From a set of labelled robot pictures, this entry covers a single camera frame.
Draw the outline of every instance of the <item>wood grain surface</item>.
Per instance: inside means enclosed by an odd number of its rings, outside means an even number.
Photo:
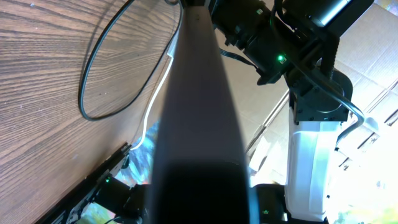
[[[0,0],[0,223],[35,222],[119,146],[140,137],[166,58],[121,114],[90,122],[78,110],[85,60],[124,2]],[[125,12],[88,77],[85,109],[91,116],[134,98],[179,14],[163,0],[137,0]]]

